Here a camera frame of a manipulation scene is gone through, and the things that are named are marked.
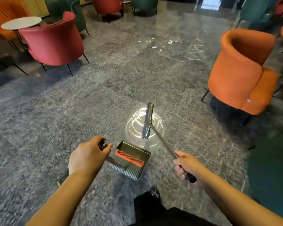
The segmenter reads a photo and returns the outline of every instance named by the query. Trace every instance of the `orange strip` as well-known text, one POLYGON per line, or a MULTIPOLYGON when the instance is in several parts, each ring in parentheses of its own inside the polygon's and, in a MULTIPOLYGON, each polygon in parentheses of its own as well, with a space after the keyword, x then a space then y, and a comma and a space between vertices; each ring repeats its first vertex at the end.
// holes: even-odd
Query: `orange strip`
POLYGON ((132 155, 129 155, 128 153, 126 152, 123 152, 119 149, 117 149, 116 153, 115 153, 118 157, 121 157, 131 163, 134 163, 136 166, 139 166, 139 167, 143 167, 144 165, 144 161, 132 156, 132 155))

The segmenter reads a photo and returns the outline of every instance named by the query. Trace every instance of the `person's left hand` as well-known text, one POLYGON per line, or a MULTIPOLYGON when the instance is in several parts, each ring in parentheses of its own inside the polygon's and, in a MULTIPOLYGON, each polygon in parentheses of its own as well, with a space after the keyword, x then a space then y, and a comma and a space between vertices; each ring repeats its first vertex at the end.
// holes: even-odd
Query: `person's left hand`
POLYGON ((81 143, 79 147, 71 153, 68 163, 70 175, 77 171, 90 177, 95 177, 98 174, 113 146, 113 143, 111 143, 101 151, 98 146, 101 140, 105 141, 106 138, 95 136, 90 141, 81 143))

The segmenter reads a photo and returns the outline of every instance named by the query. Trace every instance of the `gray marble floor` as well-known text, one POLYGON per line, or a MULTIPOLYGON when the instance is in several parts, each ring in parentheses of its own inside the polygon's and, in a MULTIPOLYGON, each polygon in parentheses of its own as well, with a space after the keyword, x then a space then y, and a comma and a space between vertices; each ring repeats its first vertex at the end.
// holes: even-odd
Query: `gray marble floor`
MULTIPOLYGON (((0 87, 0 225, 24 225, 57 190, 70 153, 94 135, 115 144, 128 140, 145 145, 152 154, 139 181, 105 163, 72 225, 131 224, 133 198, 152 185, 167 208, 175 206, 229 225, 203 191, 179 181, 171 157, 157 139, 148 144, 132 137, 129 125, 134 113, 151 101, 171 146, 192 153, 251 195, 247 146, 266 130, 283 125, 283 91, 246 127, 245 113, 210 94, 200 101, 220 38, 238 13, 159 1, 158 14, 152 18, 133 17, 128 8, 124 18, 109 24, 97 22, 92 5, 83 10, 91 35, 83 32, 83 41, 91 64, 84 57, 71 63, 72 77, 66 66, 46 67, 44 72, 37 61, 19 58, 29 76, 15 67, 4 71, 14 79, 0 87)), ((279 38, 267 67, 280 69, 282 48, 279 38)))

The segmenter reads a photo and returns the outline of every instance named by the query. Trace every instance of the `person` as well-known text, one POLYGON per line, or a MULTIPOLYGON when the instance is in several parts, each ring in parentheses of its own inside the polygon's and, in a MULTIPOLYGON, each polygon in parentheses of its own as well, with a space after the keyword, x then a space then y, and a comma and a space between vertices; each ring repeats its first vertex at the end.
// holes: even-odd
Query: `person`
MULTIPOLYGON (((103 136, 81 143, 69 159, 69 177, 26 224, 27 226, 70 225, 76 208, 100 171, 113 144, 103 151, 98 147, 103 136)), ((192 155, 177 151, 174 160, 177 175, 185 179, 184 172, 197 178, 197 183, 223 212, 231 224, 237 226, 283 226, 283 218, 261 206, 205 168, 192 155)), ((180 209, 166 210, 160 201, 159 191, 152 187, 134 199, 136 224, 133 225, 213 225, 210 222, 180 209)))

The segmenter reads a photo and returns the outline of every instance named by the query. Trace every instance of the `black shoe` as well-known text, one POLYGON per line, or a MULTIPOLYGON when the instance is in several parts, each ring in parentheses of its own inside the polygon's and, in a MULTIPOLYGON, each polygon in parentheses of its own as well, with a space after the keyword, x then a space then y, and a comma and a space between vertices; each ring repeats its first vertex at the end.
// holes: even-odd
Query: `black shoe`
POLYGON ((155 186, 151 186, 149 193, 151 194, 151 196, 158 198, 160 200, 160 193, 155 186))

